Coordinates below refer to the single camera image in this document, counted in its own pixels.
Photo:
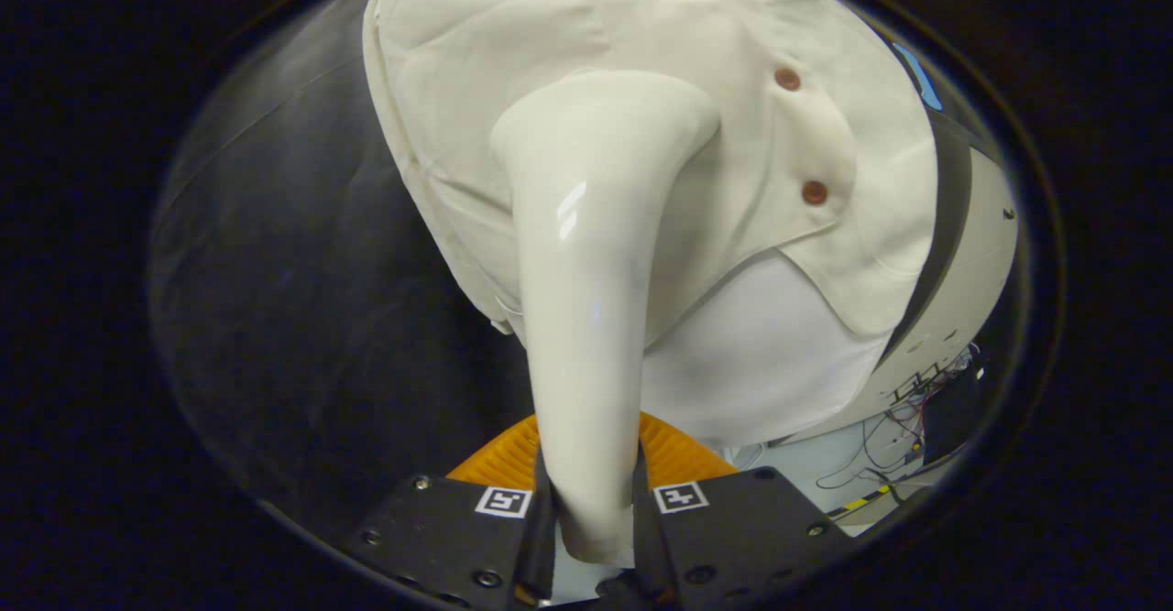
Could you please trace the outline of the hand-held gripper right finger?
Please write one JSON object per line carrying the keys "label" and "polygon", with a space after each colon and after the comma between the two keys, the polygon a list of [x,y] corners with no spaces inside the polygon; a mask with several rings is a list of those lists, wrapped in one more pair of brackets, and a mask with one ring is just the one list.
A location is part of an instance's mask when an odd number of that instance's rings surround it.
{"label": "hand-held gripper right finger", "polygon": [[642,607],[766,607],[855,549],[774,466],[741,470],[640,414],[632,592]]}

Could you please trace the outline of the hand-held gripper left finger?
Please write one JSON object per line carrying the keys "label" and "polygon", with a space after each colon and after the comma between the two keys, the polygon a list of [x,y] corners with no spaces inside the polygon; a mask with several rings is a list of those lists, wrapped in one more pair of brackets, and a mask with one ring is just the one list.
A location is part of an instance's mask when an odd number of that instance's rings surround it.
{"label": "hand-held gripper left finger", "polygon": [[357,522],[344,552],[449,607],[552,599],[554,493],[540,426],[507,428],[447,475],[411,475]]}

